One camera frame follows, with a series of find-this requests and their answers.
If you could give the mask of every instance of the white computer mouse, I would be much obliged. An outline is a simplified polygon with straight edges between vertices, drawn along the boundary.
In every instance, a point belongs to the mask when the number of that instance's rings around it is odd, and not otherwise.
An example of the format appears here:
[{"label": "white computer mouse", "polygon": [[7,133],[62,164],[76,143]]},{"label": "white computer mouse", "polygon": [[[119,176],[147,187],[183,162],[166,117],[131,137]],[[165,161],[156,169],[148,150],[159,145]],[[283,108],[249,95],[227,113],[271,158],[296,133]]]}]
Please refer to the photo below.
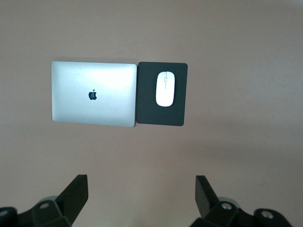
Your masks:
[{"label": "white computer mouse", "polygon": [[172,72],[161,72],[157,78],[156,102],[159,106],[171,106],[174,102],[175,75]]}]

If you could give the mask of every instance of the screw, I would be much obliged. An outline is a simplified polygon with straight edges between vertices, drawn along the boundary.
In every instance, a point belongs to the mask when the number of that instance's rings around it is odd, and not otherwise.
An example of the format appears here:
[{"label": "screw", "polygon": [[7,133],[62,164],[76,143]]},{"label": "screw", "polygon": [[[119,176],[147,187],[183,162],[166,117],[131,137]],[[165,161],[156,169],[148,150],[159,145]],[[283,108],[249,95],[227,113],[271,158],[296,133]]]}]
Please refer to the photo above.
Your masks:
[{"label": "screw", "polygon": [[7,215],[8,211],[4,210],[0,212],[0,217]]},{"label": "screw", "polygon": [[267,211],[267,210],[262,211],[261,214],[262,214],[263,217],[265,217],[265,218],[269,218],[269,219],[273,219],[273,218],[274,218],[273,214],[270,213],[270,212]]},{"label": "screw", "polygon": [[225,209],[225,210],[231,210],[232,209],[232,206],[229,204],[229,203],[222,203],[222,207]]},{"label": "screw", "polygon": [[48,207],[48,203],[43,203],[41,206],[40,206],[40,209],[44,209],[44,208],[47,208]]}]

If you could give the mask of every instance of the laptop lid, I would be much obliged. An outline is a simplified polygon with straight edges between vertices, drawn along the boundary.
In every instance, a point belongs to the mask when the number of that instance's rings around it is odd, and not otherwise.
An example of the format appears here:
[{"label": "laptop lid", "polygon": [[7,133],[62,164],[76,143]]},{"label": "laptop lid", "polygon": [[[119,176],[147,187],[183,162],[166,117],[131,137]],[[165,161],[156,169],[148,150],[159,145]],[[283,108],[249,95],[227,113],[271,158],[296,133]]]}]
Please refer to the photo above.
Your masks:
[{"label": "laptop lid", "polygon": [[53,120],[133,127],[137,66],[52,62]]}]

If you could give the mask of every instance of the apple logo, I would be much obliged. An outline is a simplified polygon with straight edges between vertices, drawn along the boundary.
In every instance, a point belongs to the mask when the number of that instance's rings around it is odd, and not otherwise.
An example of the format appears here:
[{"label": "apple logo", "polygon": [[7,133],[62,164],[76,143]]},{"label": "apple logo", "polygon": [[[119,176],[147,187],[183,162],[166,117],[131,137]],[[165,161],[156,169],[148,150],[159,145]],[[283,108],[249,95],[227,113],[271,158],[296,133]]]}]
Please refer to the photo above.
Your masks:
[{"label": "apple logo", "polygon": [[89,92],[90,100],[96,100],[97,99],[96,92],[93,92],[93,91]]}]

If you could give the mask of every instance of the mouse pad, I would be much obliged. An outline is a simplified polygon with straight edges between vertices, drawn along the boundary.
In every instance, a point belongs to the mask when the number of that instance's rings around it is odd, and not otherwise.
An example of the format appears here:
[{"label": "mouse pad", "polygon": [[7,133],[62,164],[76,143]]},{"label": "mouse pad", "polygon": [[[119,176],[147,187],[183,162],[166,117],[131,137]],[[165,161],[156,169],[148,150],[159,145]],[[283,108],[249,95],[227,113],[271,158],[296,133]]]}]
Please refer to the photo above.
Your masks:
[{"label": "mouse pad", "polygon": [[[175,76],[175,92],[171,106],[156,102],[158,75],[172,72]],[[140,62],[137,74],[136,121],[141,124],[182,126],[184,124],[187,64],[164,62]]]}]

